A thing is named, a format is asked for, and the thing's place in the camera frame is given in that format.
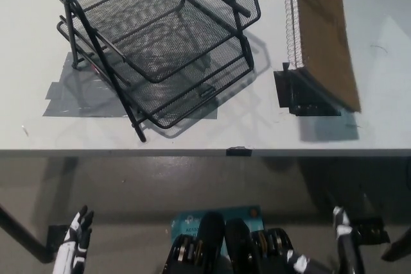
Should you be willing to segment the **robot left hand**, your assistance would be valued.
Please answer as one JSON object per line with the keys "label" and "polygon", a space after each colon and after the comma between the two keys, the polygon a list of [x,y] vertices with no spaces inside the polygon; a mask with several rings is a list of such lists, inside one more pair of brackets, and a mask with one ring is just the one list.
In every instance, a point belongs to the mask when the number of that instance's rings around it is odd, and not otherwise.
{"label": "robot left hand", "polygon": [[92,234],[94,211],[84,205],[74,216],[59,246],[52,274],[83,274]]}

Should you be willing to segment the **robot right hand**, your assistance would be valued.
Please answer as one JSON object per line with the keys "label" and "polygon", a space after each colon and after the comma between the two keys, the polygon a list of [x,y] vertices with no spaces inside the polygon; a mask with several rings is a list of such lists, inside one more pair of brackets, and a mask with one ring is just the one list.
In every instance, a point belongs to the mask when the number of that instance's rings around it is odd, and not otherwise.
{"label": "robot right hand", "polygon": [[[365,273],[361,254],[354,240],[354,228],[343,207],[333,209],[333,227],[337,240],[339,258],[338,273]],[[311,259],[295,250],[288,250],[284,259],[296,273],[335,273],[315,259]]]}

